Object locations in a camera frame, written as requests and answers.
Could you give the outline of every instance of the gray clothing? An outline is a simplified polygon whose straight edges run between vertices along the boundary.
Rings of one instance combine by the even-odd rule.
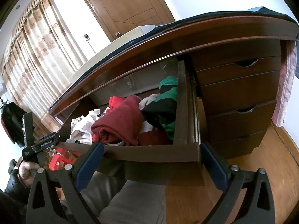
[[[81,191],[102,224],[165,224],[165,186],[126,181],[95,173]],[[71,214],[66,201],[66,214]]]

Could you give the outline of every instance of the red clothing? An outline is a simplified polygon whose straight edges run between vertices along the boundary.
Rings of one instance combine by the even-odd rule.
[[[106,144],[117,143],[120,139],[126,146],[137,146],[137,137],[143,124],[139,103],[137,96],[129,96],[109,114],[98,119],[91,127],[97,140]]]
[[[140,146],[157,146],[171,144],[173,144],[173,141],[168,138],[166,132],[159,129],[148,132],[142,132],[138,135],[138,145]]]
[[[106,114],[108,113],[111,113],[113,109],[117,108],[126,98],[122,98],[122,97],[118,97],[118,96],[113,96],[113,97],[110,97],[109,99],[109,108],[107,111],[106,111]]]

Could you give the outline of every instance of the blue gripper pad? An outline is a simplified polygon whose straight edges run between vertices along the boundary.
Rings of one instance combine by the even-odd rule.
[[[98,143],[94,150],[89,154],[86,161],[83,163],[76,176],[75,187],[78,192],[87,187],[92,175],[104,157],[104,152],[104,145],[102,143]]]
[[[202,155],[202,162],[209,172],[217,189],[225,192],[228,188],[227,175],[218,163],[209,148],[202,142],[200,143],[200,150]]]

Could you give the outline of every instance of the human hand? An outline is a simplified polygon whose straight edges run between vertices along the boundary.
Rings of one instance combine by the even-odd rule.
[[[40,166],[35,162],[23,161],[19,167],[18,178],[20,182],[24,183],[26,187],[30,187],[33,183],[33,177],[31,176],[30,170],[37,170]]]

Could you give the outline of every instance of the wooden door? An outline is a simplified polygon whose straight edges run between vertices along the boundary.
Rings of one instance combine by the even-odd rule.
[[[110,40],[141,25],[174,21],[164,0],[85,0]]]

